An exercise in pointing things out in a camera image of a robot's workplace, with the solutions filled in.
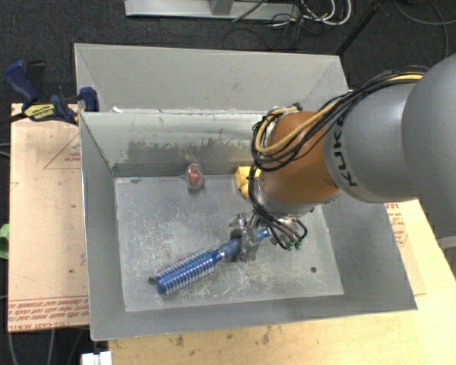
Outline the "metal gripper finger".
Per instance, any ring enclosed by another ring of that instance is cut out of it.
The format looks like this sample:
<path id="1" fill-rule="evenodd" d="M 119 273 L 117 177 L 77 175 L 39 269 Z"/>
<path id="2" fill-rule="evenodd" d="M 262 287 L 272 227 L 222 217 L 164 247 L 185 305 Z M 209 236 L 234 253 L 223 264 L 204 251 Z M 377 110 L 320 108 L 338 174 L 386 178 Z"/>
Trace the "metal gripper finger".
<path id="1" fill-rule="evenodd" d="M 229 237 L 246 242 L 252 233 L 251 217 L 246 213 L 237 214 L 229 223 Z"/>
<path id="2" fill-rule="evenodd" d="M 242 240 L 240 243 L 240 251 L 236 256 L 238 262 L 253 262 L 256 260 L 260 241 Z"/>

